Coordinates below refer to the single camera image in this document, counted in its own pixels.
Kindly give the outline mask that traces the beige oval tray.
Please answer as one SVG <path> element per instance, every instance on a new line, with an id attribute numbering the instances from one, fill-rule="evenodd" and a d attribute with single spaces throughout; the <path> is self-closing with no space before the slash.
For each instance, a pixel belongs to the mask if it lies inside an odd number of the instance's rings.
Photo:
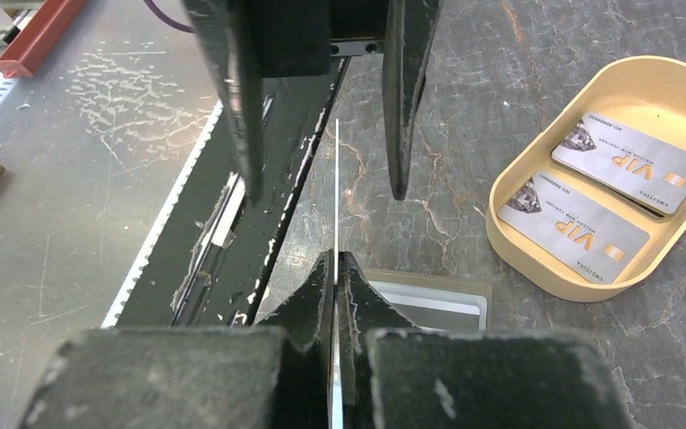
<path id="1" fill-rule="evenodd" d="M 602 68 L 498 176 L 486 230 L 561 299 L 610 299 L 645 280 L 686 230 L 686 63 Z"/>

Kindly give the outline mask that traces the silver VIP credit card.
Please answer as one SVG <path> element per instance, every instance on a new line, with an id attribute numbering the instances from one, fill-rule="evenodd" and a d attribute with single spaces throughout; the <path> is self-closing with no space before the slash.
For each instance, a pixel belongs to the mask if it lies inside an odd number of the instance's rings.
<path id="1" fill-rule="evenodd" d="M 545 170 L 523 183 L 497 215 L 596 284 L 614 282 L 649 239 L 637 225 Z"/>

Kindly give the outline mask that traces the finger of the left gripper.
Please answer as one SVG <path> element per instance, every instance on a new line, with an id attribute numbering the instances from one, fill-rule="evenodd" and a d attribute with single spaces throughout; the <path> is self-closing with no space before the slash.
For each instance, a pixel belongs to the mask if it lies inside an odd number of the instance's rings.
<path id="1" fill-rule="evenodd" d="M 263 82 L 244 1 L 184 0 L 218 97 L 251 203 L 263 193 Z"/>
<path id="2" fill-rule="evenodd" d="M 381 74 L 389 182 L 394 199 L 408 190 L 415 117 L 443 2 L 391 1 Z"/>

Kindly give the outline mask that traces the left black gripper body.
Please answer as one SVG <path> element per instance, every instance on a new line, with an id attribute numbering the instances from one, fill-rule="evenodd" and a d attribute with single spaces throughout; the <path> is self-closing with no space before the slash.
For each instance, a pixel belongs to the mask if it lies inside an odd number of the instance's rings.
<path id="1" fill-rule="evenodd" d="M 383 39 L 387 1 L 255 1 L 254 47 L 261 76 L 320 76 L 338 42 Z"/>

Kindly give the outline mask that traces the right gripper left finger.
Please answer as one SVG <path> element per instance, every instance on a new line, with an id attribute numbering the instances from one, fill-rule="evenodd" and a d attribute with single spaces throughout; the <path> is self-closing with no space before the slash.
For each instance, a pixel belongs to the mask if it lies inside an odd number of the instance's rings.
<path id="1" fill-rule="evenodd" d="M 322 428 L 331 252 L 251 327 L 80 332 L 49 359 L 21 428 Z"/>

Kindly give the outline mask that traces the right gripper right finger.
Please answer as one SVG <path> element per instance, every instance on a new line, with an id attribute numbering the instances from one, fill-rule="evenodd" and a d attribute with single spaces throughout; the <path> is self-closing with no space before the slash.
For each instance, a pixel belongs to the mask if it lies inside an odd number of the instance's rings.
<path id="1" fill-rule="evenodd" d="M 420 329 L 338 256 L 346 428 L 627 428 L 596 345 L 567 330 Z"/>

